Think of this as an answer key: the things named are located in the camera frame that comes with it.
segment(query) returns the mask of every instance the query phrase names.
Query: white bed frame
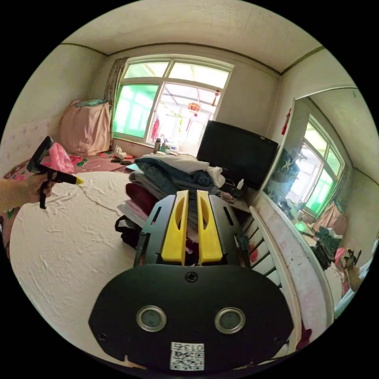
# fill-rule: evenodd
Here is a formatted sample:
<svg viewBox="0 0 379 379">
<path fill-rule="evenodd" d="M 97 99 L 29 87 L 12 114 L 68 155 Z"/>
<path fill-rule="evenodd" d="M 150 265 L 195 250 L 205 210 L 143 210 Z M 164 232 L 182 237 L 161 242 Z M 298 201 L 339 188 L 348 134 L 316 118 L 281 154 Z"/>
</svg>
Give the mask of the white bed frame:
<svg viewBox="0 0 379 379">
<path fill-rule="evenodd" d="M 242 230 L 248 236 L 250 244 L 258 247 L 258 257 L 252 264 L 251 269 L 266 275 L 280 288 L 287 301 L 294 325 L 287 343 L 273 357 L 274 359 L 291 354 L 296 350 L 296 346 L 301 339 L 302 329 L 300 306 L 291 274 L 278 246 L 255 208 L 251 206 L 249 210 L 251 217 L 244 224 Z"/>
</svg>

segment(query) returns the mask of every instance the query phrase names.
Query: stack of clothes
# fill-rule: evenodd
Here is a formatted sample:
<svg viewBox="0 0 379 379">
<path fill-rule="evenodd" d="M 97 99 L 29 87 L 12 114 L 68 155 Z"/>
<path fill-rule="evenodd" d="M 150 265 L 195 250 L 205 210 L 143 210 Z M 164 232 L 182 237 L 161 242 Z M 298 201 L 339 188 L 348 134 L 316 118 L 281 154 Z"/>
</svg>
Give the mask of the stack of clothes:
<svg viewBox="0 0 379 379">
<path fill-rule="evenodd" d="M 219 188 L 225 183 L 222 169 L 210 167 L 207 162 L 151 154 L 136 159 L 134 163 L 139 171 L 129 175 L 131 183 L 126 185 L 126 194 L 130 200 L 118 206 L 124 216 L 116 223 L 116 230 L 122 233 L 125 243 L 135 248 L 143 225 L 157 201 L 176 195 L 177 191 L 188 190 L 186 265 L 196 264 L 199 257 L 197 190 L 221 195 Z"/>
<path fill-rule="evenodd" d="M 318 237 L 316 246 L 311 247 L 323 270 L 326 270 L 331 262 L 335 261 L 335 255 L 342 236 L 337 235 L 333 228 L 320 227 L 315 233 Z"/>
</svg>

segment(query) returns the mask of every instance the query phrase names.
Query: window frame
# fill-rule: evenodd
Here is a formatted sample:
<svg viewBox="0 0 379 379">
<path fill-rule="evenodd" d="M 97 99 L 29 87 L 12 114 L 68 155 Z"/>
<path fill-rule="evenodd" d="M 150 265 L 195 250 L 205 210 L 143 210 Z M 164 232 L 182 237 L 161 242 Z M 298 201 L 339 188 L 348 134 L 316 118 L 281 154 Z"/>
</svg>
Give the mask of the window frame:
<svg viewBox="0 0 379 379">
<path fill-rule="evenodd" d="M 338 151 L 338 149 L 335 146 L 335 144 L 333 143 L 332 139 L 326 134 L 326 132 L 323 130 L 322 126 L 317 122 L 317 120 L 311 114 L 309 116 L 308 123 L 317 131 L 317 133 L 320 134 L 320 136 L 322 137 L 322 139 L 326 142 L 325 154 L 324 154 L 324 156 L 322 156 L 321 153 L 312 145 L 312 143 L 310 141 L 308 141 L 304 137 L 304 144 L 306 144 L 307 147 L 321 161 L 321 165 L 319 167 L 319 171 L 317 173 L 317 176 L 315 177 L 315 180 L 314 180 L 314 182 L 312 184 L 312 187 L 310 188 L 308 194 L 306 195 L 306 197 L 304 198 L 304 201 L 303 201 L 303 204 L 304 204 L 303 210 L 305 212 L 307 212 L 308 214 L 310 214 L 311 216 L 317 217 L 319 214 L 321 214 L 324 211 L 325 206 L 328 204 L 328 201 L 329 201 L 330 197 L 332 196 L 335 188 L 337 187 L 339 181 L 341 180 L 342 174 L 343 174 L 343 171 L 344 171 L 344 168 L 345 168 L 345 161 L 341 157 L 341 154 Z M 340 163 L 340 168 L 338 170 L 337 175 L 334 173 L 334 171 L 330 167 L 329 163 L 326 161 L 327 158 L 328 158 L 328 154 L 329 154 L 329 150 L 330 149 L 332 149 L 332 152 L 335 154 L 337 160 Z M 312 196 L 312 194 L 313 194 L 313 192 L 314 192 L 314 190 L 315 190 L 315 188 L 316 188 L 316 186 L 317 186 L 317 184 L 319 182 L 319 179 L 320 179 L 320 176 L 322 174 L 322 171 L 324 169 L 328 173 L 328 175 L 330 175 L 330 177 L 332 178 L 332 180 L 334 182 L 334 188 L 333 188 L 332 192 L 328 195 L 328 199 L 325 202 L 325 204 L 323 205 L 323 207 L 321 208 L 321 210 L 319 211 L 319 213 L 316 214 L 314 211 L 312 211 L 310 208 L 308 208 L 305 204 L 309 201 L 310 197 Z"/>
<path fill-rule="evenodd" d="M 165 70 L 162 77 L 137 77 L 137 78 L 126 78 L 126 79 L 124 79 L 126 71 L 128 70 L 128 68 L 131 65 L 140 64 L 140 63 L 154 63 L 154 62 L 168 62 L 168 65 L 167 65 L 166 70 Z M 194 64 L 194 65 L 199 65 L 199 66 L 203 66 L 203 67 L 209 67 L 209 68 L 215 68 L 215 69 L 227 71 L 228 77 L 227 77 L 227 80 L 225 82 L 224 88 L 215 87 L 215 86 L 212 86 L 209 84 L 196 82 L 196 81 L 169 78 L 170 72 L 171 72 L 175 63 Z M 180 57 L 178 55 L 171 54 L 171 55 L 165 55 L 165 56 L 150 56 L 150 57 L 146 56 L 146 57 L 129 58 L 126 65 L 125 65 L 125 68 L 122 72 L 122 76 L 121 76 L 122 79 L 120 79 L 120 82 L 119 82 L 119 88 L 118 88 L 118 93 L 117 93 L 117 101 L 116 101 L 116 104 L 114 107 L 114 112 L 116 112 L 117 104 L 118 104 L 118 101 L 120 99 L 121 90 L 122 90 L 123 86 L 125 86 L 125 85 L 137 85 L 137 84 L 139 84 L 139 85 L 157 84 L 158 89 L 157 89 L 156 95 L 154 97 L 153 105 L 152 105 L 151 110 L 150 110 L 150 114 L 149 114 L 149 118 L 147 121 L 147 126 L 145 129 L 144 137 L 143 138 L 135 137 L 135 136 L 132 136 L 130 134 L 119 133 L 116 131 L 113 131 L 113 137 L 117 138 L 117 139 L 124 139 L 124 140 L 129 140 L 132 142 L 138 142 L 138 143 L 143 143 L 143 144 L 146 144 L 149 146 L 153 146 L 148 141 L 148 136 L 150 135 L 151 128 L 153 127 L 154 115 L 157 111 L 157 107 L 159 105 L 159 100 L 162 96 L 162 92 L 163 92 L 165 84 L 186 85 L 186 86 L 195 87 L 195 88 L 203 88 L 205 90 L 210 90 L 210 91 L 214 91 L 214 92 L 219 91 L 220 96 L 219 96 L 219 100 L 217 102 L 216 109 L 215 109 L 215 112 L 213 115 L 213 120 L 215 120 L 217 117 L 218 111 L 220 109 L 220 105 L 221 105 L 225 90 L 227 88 L 227 85 L 229 83 L 230 76 L 231 76 L 231 73 L 233 71 L 233 68 L 234 68 L 233 65 L 228 64 L 226 62 L 225 62 L 225 65 L 216 64 L 213 62 L 207 62 L 206 58 L 203 58 L 200 56 L 199 57 L 193 57 L 193 58 L 185 58 L 185 57 Z"/>
</svg>

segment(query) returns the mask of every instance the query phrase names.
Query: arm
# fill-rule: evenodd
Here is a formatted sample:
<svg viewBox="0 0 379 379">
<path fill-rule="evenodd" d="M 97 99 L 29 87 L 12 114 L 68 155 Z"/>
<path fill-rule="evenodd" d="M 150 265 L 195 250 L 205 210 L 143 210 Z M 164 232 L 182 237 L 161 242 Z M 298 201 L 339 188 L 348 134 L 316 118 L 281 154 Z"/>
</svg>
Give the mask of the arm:
<svg viewBox="0 0 379 379">
<path fill-rule="evenodd" d="M 0 179 L 0 211 L 23 206 L 25 202 L 25 181 Z"/>
<path fill-rule="evenodd" d="M 0 211 L 21 207 L 26 203 L 39 202 L 39 189 L 47 181 L 47 174 L 32 175 L 26 180 L 0 179 Z M 51 195 L 53 183 L 44 190 L 46 197 Z"/>
</svg>

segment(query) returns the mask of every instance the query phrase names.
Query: white bottle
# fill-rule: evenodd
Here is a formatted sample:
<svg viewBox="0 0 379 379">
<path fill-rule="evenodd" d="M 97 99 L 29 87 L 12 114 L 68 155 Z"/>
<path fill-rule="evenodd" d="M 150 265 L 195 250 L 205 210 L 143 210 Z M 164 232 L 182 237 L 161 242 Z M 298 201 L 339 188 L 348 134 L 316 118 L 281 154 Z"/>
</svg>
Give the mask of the white bottle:
<svg viewBox="0 0 379 379">
<path fill-rule="evenodd" d="M 237 184 L 237 189 L 240 190 L 243 185 L 244 185 L 244 180 L 241 179 L 240 182 Z"/>
</svg>

